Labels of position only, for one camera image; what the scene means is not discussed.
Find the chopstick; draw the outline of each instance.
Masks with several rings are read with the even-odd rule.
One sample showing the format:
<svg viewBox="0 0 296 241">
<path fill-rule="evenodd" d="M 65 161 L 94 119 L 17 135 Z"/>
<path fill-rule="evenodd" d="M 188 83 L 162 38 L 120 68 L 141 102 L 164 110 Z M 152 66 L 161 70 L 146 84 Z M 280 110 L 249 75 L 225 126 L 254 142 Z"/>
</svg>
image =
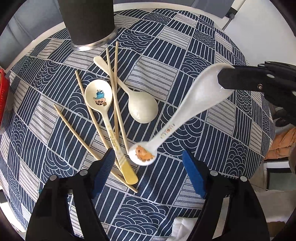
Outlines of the chopstick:
<svg viewBox="0 0 296 241">
<path fill-rule="evenodd" d="M 91 116 L 91 120 L 93 121 L 93 124 L 94 124 L 94 126 L 96 127 L 96 130 L 97 130 L 97 132 L 98 132 L 98 134 L 99 134 L 99 136 L 100 136 L 100 138 L 101 138 L 101 140 L 102 140 L 104 146 L 105 146 L 106 149 L 108 150 L 108 149 L 109 149 L 109 145 L 108 145 L 108 143 L 107 143 L 107 141 L 106 141 L 106 139 L 105 139 L 105 137 L 104 137 L 104 135 L 103 135 L 103 133 L 102 133 L 102 130 L 101 130 L 101 128 L 100 128 L 98 122 L 96 121 L 96 118 L 95 118 L 95 116 L 94 116 L 94 113 L 92 112 L 92 109 L 88 106 L 88 104 L 87 104 L 86 101 L 85 101 L 85 97 L 84 97 L 84 88 L 83 88 L 83 85 L 82 85 L 82 83 L 81 83 L 81 79 L 80 79 L 80 77 L 79 77 L 79 74 L 78 74 L 78 71 L 77 71 L 77 70 L 75 70 L 75 74 L 76 74 L 76 79 L 77 79 L 77 81 L 78 81 L 78 84 L 79 84 L 79 87 L 80 87 L 80 90 L 81 90 L 82 97 L 83 97 L 83 99 L 84 99 L 84 103 L 85 103 L 85 105 L 86 105 L 86 107 L 87 107 L 87 110 L 89 111 L 90 116 Z M 119 166 L 119 164 L 118 164 L 118 161 L 117 161 L 116 159 L 115 159 L 115 165 L 116 165 L 116 167 L 121 171 L 120 166 Z"/>
<path fill-rule="evenodd" d="M 118 63 L 118 41 L 116 41 L 116 45 L 115 45 L 114 77 L 113 77 L 114 91 L 116 93 L 116 96 L 117 96 L 117 66 L 118 66 L 117 63 Z M 115 127 L 115 136 L 119 143 L 118 114 L 116 111 L 115 102 L 114 102 L 114 127 Z"/>
<path fill-rule="evenodd" d="M 82 138 L 78 135 L 78 133 L 73 129 L 73 127 L 70 125 L 70 123 L 66 120 L 66 118 L 63 116 L 63 114 L 60 112 L 60 110 L 57 108 L 57 106 L 54 104 L 54 108 L 65 123 L 65 125 L 69 128 L 69 130 L 73 133 L 73 135 L 79 140 L 79 142 L 87 149 L 87 151 L 96 159 L 100 160 L 100 157 L 92 150 L 85 142 L 82 140 Z M 138 190 L 135 189 L 132 185 L 129 185 L 126 183 L 126 181 L 118 176 L 113 170 L 111 170 L 111 174 L 117 178 L 120 182 L 122 182 L 124 185 L 126 185 L 129 189 L 134 191 L 135 193 L 138 193 Z"/>
<path fill-rule="evenodd" d="M 117 100 L 117 92 L 115 93 L 114 79 L 113 79 L 113 76 L 115 76 L 115 75 L 112 74 L 113 71 L 112 71 L 112 68 L 111 68 L 108 47 L 106 48 L 106 56 L 107 56 L 109 73 L 110 73 L 109 76 L 110 76 L 110 82 L 111 82 L 111 87 L 112 87 L 113 100 L 114 100 L 114 104 L 115 104 L 115 108 L 116 108 L 118 122 L 119 122 L 120 130 L 121 130 L 121 135 L 122 135 L 122 138 L 123 138 L 124 145 L 126 147 L 126 153 L 128 154 L 128 139 L 126 138 L 126 131 L 124 130 L 124 125 L 123 125 L 122 118 L 121 118 L 120 108 L 119 108 L 119 104 L 118 104 L 118 100 Z"/>
</svg>

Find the upside-down spoon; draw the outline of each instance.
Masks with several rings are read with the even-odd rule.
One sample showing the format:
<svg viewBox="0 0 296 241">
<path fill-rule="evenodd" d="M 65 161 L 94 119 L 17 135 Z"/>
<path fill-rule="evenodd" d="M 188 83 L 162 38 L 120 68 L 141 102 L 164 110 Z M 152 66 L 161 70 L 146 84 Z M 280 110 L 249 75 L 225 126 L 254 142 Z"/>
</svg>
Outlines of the upside-down spoon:
<svg viewBox="0 0 296 241">
<path fill-rule="evenodd" d="M 105 80 L 93 80 L 90 82 L 84 92 L 86 104 L 101 113 L 105 127 L 112 147 L 114 149 L 118 164 L 120 166 L 122 175 L 127 184 L 133 185 L 138 182 L 138 177 L 128 163 L 120 145 L 113 132 L 113 128 L 110 124 L 108 117 L 108 110 L 113 99 L 111 86 Z"/>
<path fill-rule="evenodd" d="M 224 89 L 218 83 L 217 75 L 222 69 L 234 69 L 234 67 L 225 63 L 207 67 L 195 79 L 182 103 L 164 127 L 149 142 L 139 142 L 130 147 L 128 155 L 134 163 L 141 166 L 153 163 L 157 157 L 157 148 L 180 126 L 234 92 Z"/>
<path fill-rule="evenodd" d="M 108 64 L 101 56 L 94 57 L 94 63 L 110 76 Z M 128 110 L 132 118 L 139 123 L 148 123 L 157 116 L 158 105 L 151 94 L 130 90 L 118 77 L 117 83 L 128 94 Z"/>
</svg>

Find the orange cloth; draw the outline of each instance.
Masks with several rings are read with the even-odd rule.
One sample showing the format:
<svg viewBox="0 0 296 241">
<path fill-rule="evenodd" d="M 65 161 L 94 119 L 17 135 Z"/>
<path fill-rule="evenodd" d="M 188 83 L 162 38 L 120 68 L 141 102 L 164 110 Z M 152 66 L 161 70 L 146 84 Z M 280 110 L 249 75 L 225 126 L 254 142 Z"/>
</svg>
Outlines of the orange cloth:
<svg viewBox="0 0 296 241">
<path fill-rule="evenodd" d="M 276 135 L 274 141 L 265 156 L 266 159 L 278 159 L 288 157 L 291 147 L 296 143 L 296 127 Z"/>
</svg>

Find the table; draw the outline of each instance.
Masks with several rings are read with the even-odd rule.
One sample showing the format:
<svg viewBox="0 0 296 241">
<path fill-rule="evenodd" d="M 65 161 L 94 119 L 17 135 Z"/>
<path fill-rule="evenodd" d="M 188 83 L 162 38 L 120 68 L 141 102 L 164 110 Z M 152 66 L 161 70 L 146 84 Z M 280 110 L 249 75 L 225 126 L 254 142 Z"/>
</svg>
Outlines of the table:
<svg viewBox="0 0 296 241">
<path fill-rule="evenodd" d="M 118 75 L 134 90 L 157 100 L 159 113 L 140 124 L 128 112 L 128 96 L 118 90 L 130 145 L 148 141 L 170 119 L 199 73 L 211 64 L 246 65 L 244 55 L 208 17 L 185 10 L 130 9 L 115 12 L 119 28 Z M 70 48 L 66 29 L 54 33 L 22 57 L 7 73 L 14 109 L 0 142 L 0 180 L 16 217 L 26 228 L 34 204 L 50 175 L 71 176 L 88 168 L 93 157 L 68 130 L 53 108 L 100 156 L 105 148 L 87 112 L 74 71 L 84 88 L 94 79 L 109 81 L 92 61 L 114 61 L 115 39 L 86 52 Z M 113 107 L 109 117 L 114 124 Z M 95 116 L 109 140 L 101 117 Z M 135 194 L 109 176 L 93 200 L 111 240 L 165 240 L 177 216 L 197 217 L 204 200 L 195 194 L 181 161 L 183 148 L 221 173 L 250 178 L 262 162 L 274 126 L 263 94 L 235 91 L 229 98 L 190 119 L 159 149 L 157 161 L 133 164 L 139 178 Z M 74 231 L 82 235 L 73 196 L 68 197 Z"/>
</svg>

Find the silver rivet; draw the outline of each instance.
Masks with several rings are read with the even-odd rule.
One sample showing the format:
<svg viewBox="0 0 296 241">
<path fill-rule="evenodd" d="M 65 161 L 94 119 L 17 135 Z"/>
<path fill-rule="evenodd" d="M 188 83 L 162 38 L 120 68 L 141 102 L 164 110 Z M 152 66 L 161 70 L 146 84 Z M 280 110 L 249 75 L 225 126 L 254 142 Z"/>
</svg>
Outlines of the silver rivet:
<svg viewBox="0 0 296 241">
<path fill-rule="evenodd" d="M 241 176 L 239 179 L 243 182 L 246 182 L 248 180 L 245 176 Z"/>
<path fill-rule="evenodd" d="M 87 174 L 87 170 L 83 169 L 79 172 L 81 176 L 85 176 Z"/>
<path fill-rule="evenodd" d="M 57 175 L 51 175 L 51 176 L 49 177 L 49 179 L 50 179 L 51 181 L 54 181 L 54 180 L 57 179 Z"/>
<path fill-rule="evenodd" d="M 215 171 L 215 170 L 211 170 L 210 171 L 210 174 L 212 175 L 212 176 L 218 176 L 218 172 L 217 171 Z"/>
</svg>

